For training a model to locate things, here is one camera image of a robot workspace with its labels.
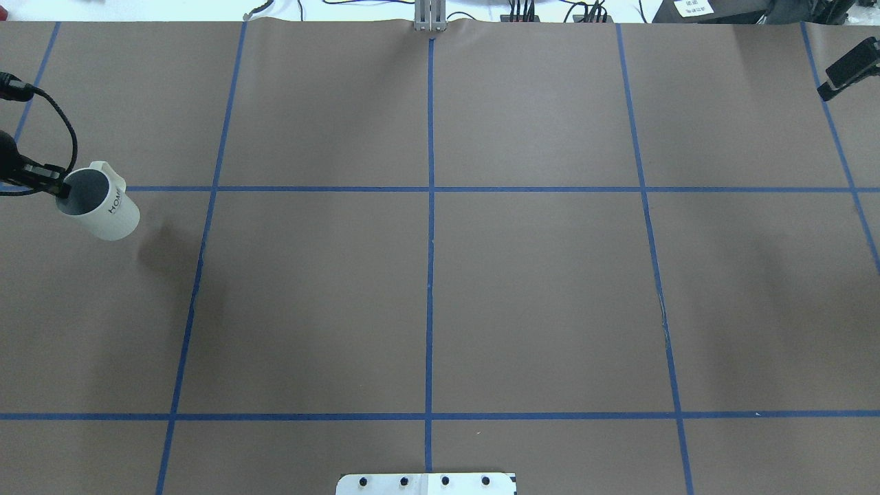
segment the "metal bracket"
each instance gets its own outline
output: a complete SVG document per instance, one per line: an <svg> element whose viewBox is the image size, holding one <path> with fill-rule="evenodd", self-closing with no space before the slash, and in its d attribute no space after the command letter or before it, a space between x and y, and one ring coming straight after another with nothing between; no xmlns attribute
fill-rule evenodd
<svg viewBox="0 0 880 495"><path fill-rule="evenodd" d="M346 475L336 495L517 495L513 473Z"/></svg>
<svg viewBox="0 0 880 495"><path fill-rule="evenodd" d="M416 31L446 31L446 0L415 0Z"/></svg>

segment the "grid line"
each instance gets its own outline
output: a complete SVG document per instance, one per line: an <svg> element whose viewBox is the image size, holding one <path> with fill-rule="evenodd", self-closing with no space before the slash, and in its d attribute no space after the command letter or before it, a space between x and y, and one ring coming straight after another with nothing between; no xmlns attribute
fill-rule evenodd
<svg viewBox="0 0 880 495"><path fill-rule="evenodd" d="M819 82L819 75L816 71L816 60L813 58L813 48L810 45L810 35L807 33L807 25L803 21L801 21L801 35L803 36L803 45L807 49L807 59L810 61L810 71L813 73L813 84L815 84L816 87L819 87L821 83ZM871 257L874 258L874 266L877 273L880 273L880 255L877 254L874 236L871 235L868 218L865 216L865 210L862 208L862 200L859 199L859 191L855 187L853 173L849 169L847 155L843 152L843 146L840 144L840 136L837 133L837 126L834 125L834 118L831 115L831 110L828 108L828 102L822 100L818 93L816 94L816 97L822 103L822 110L825 112L825 119L828 121L828 129L831 131L831 136L834 140L834 147L837 149L838 157L840 157L840 166L843 167L843 174L847 177L849 191L853 195L853 203L855 203L855 210L859 214L859 221L862 223L862 230L864 231L865 239L868 242L868 249L870 250Z"/></svg>
<svg viewBox="0 0 880 495"><path fill-rule="evenodd" d="M876 417L880 410L683 410L622 412L433 412L432 421L588 421L643 419L772 419L778 417L845 418ZM421 412L364 413L178 413L176 421L262 421L262 422L334 422L334 421L423 421ZM170 413L139 412L5 412L0 421L168 421Z"/></svg>
<svg viewBox="0 0 880 495"><path fill-rule="evenodd" d="M428 277L425 318L425 472L434 469L434 42L428 40Z"/></svg>
<svg viewBox="0 0 880 495"><path fill-rule="evenodd" d="M666 365L669 369L669 382L672 392L672 406L675 408L675 424L678 428L678 448L681 453L682 470L685 477L687 495L693 495L693 480L691 477L691 460L687 452L687 437L685 435L685 420L681 416L681 399L678 395L678 378L675 372L675 358L672 354L672 337L669 331L669 319L666 315L666 301L663 293L663 279L660 277L660 262L657 260L656 243L654 241L654 226L651 223L650 206L648 203L648 187L645 183L645 171L642 166L642 150L639 147L639 133L635 125L635 110L633 94L629 86L629 74L627 71L627 52L623 43L623 30L620 24L617 28L617 46L620 52L620 70L623 74L623 89L627 97L627 112L629 113L629 128L633 135L633 150L635 154L635 167L639 175L639 187L642 195L642 210L645 217L645 230L648 235L648 248L651 254L651 265L654 269L654 284L657 299L660 304L660 314L663 320L663 332L666 340Z"/></svg>
<svg viewBox="0 0 880 495"><path fill-rule="evenodd" d="M220 184L220 173L223 169L223 157L226 149L226 136L229 133L229 122L232 118L232 103L235 100L235 88L238 82L238 69L241 65L241 55L245 47L245 37L247 35L247 23L242 22L240 33L238 35L238 49L235 55L235 63L232 67L232 77L229 87L229 97L226 101L226 114L224 116L223 130L220 135L220 145L217 149L216 165L214 167L214 180L211 183L211 196L208 200L208 209L205 213L205 226L202 231L202 244L199 246L199 258L195 266L195 276L193 281L193 292L189 299L189 311L187 314L187 327L183 334L183 343L180 346L180 360L177 366L177 378L174 381L174 392L172 395L171 413L168 418L168 427L165 432L165 445L162 449L162 461L159 464L158 478L156 481L156 495L162 495L165 488L165 474L168 471L168 459L171 456L171 445L174 438L174 426L176 423L177 409L180 404L180 390L183 387L183 373L187 367L187 354L189 352L189 339L193 332L193 320L195 318L195 302L199 295L199 287L202 281L202 269L205 263L205 247L208 245L208 235L211 229L211 220L214 217L214 205L216 203L217 186Z"/></svg>
<svg viewBox="0 0 880 495"><path fill-rule="evenodd" d="M21 191L19 186L0 185L0 191ZM688 193L688 194L851 194L852 188L803 188L753 186L647 186L649 193ZM195 193L210 192L211 186L128 186L126 192ZM217 192L248 193L427 193L431 188L424 186L218 186ZM450 193L639 193L638 186L435 186L436 194ZM859 194L877 194L880 188L854 188Z"/></svg>
<svg viewBox="0 0 880 495"><path fill-rule="evenodd" d="M46 72L46 66L49 62L49 56L52 54L52 48L55 46L55 40L58 39L58 32L61 30L61 22L56 22L52 28L52 34L49 36L49 43L46 45L46 52L43 53L43 60L40 62L40 68L37 70L37 76L33 79L33 85L40 87L40 81L43 80L43 73ZM31 113L31 105L33 99L25 103L25 109L21 112L21 118L18 119L18 127L15 129L15 142L21 138L21 133L25 130L25 121L27 115Z"/></svg>

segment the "mug handle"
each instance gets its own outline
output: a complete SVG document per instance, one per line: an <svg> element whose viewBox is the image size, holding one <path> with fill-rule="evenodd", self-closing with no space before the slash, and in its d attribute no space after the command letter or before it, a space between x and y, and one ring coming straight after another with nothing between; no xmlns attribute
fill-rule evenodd
<svg viewBox="0 0 880 495"><path fill-rule="evenodd" d="M111 167L110 164L105 161L93 161L89 168L94 168L95 170L100 170L104 174L107 174L107 177L110 178L110 181L116 184L117 188L122 189L122 192L125 192L125 179L121 178L119 174L117 174Z"/></svg>

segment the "white label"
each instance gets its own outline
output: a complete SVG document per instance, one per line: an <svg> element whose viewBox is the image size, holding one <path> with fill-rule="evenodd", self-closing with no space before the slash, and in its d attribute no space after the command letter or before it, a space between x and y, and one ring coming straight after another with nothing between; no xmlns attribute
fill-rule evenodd
<svg viewBox="0 0 880 495"><path fill-rule="evenodd" d="M676 0L673 2L678 13L683 18L692 18L694 16L705 16L706 14L714 14L712 5L709 0Z"/></svg>

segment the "black cable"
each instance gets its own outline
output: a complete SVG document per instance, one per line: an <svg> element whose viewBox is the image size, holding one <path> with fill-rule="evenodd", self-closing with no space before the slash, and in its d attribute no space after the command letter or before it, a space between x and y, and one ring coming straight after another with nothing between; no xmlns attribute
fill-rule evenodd
<svg viewBox="0 0 880 495"><path fill-rule="evenodd" d="M578 22L608 22L608 9L606 9L604 7L605 0L597 0L594 4L587 4L584 2L584 0L559 0L559 1L563 2L564 4L569 4L569 5L584 5L585 12L583 13L583 15L585 18L582 20L579 20ZM596 17L594 19L587 20L586 18L589 17L588 12L586 11L587 7L592 7L595 4L598 4L598 7L599 7L598 9L596 9L593 12L593 14L595 14ZM568 13L566 14L565 18L568 18L568 16L571 15L571 11L572 11L572 9L569 8ZM642 15L642 21L645 22L646 24L650 24L648 22L648 20L645 19L645 14L642 10L642 0L639 0L639 13Z"/></svg>
<svg viewBox="0 0 880 495"><path fill-rule="evenodd" d="M461 14L461 15L463 15L463 16L467 16L467 17L469 17L469 18L472 18L473 20L477 20L476 17L472 16L471 14L469 14L469 13L467 13L467 12L462 12L462 11L454 11L452 14L446 16L446 20L449 20L449 18L452 17L452 16L454 16L455 14Z"/></svg>
<svg viewBox="0 0 880 495"><path fill-rule="evenodd" d="M274 4L274 3L275 3L275 0L268 0L263 5L257 7L256 9L253 9L252 11L245 14L243 19L244 20L251 20L251 18L253 17L254 14L259 14L260 12L265 11L266 9L271 7L272 4ZM303 2L301 0L297 0L297 7L299 7L299 20L305 21L305 14L303 12Z"/></svg>
<svg viewBox="0 0 880 495"><path fill-rule="evenodd" d="M605 4L605 0L599 0L593 4L593 8L590 9L590 19L586 22L601 22L599 19L602 17L602 12L607 13L608 11L603 6Z"/></svg>
<svg viewBox="0 0 880 495"><path fill-rule="evenodd" d="M76 131L73 130L73 126L70 125L70 121L68 120L67 115L64 114L64 112L61 110L61 107L59 107L58 104L55 103L55 100L51 96L49 96L48 93L46 93L45 91L41 90L40 88L34 86L33 87L33 94L39 94L41 97L43 97L44 100L49 102L49 105L51 105L52 108L55 109L56 113L58 113L58 116L61 117L61 120L64 121L64 126L67 127L67 131L70 133L70 141L73 144L73 149L70 152L70 163L67 165L67 169L64 171L64 174L62 174L62 176L60 178L60 180L63 181L64 177L66 177L67 174L72 172L74 165L77 164L77 154L79 153L79 144L77 143L77 133L76 133ZM49 189L50 187L52 187L52 184L49 184L49 185L44 186L42 188L28 189L25 191L0 191L0 196L29 196L32 194L44 192L47 189Z"/></svg>
<svg viewBox="0 0 880 495"><path fill-rule="evenodd" d="M642 7L642 0L639 0L639 15L642 16L642 22L648 24L648 20L645 19L645 9Z"/></svg>
<svg viewBox="0 0 880 495"><path fill-rule="evenodd" d="M565 19L562 20L562 24L565 24L568 22L568 16L571 15L571 11L573 11L575 9L575 7L578 5L583 5L583 14L584 15L586 15L586 13L587 13L587 4L585 4L584 2L566 2L566 4L571 4L571 6L568 8L568 12L565 13Z"/></svg>
<svg viewBox="0 0 880 495"><path fill-rule="evenodd" d="M596 9L598 9L598 8L599 8L598 3L593 4L590 11L586 12L586 15L583 16L583 19L581 19L581 22L593 22L593 16L596 15Z"/></svg>
<svg viewBox="0 0 880 495"><path fill-rule="evenodd" d="M255 8L252 11L249 11L247 14L245 14L244 20L251 20L251 17L253 17L253 14L259 14L260 12L265 11L266 9L271 7L272 4L274 4L274 3L275 3L275 0L267 0L263 5L260 5L259 7Z"/></svg>

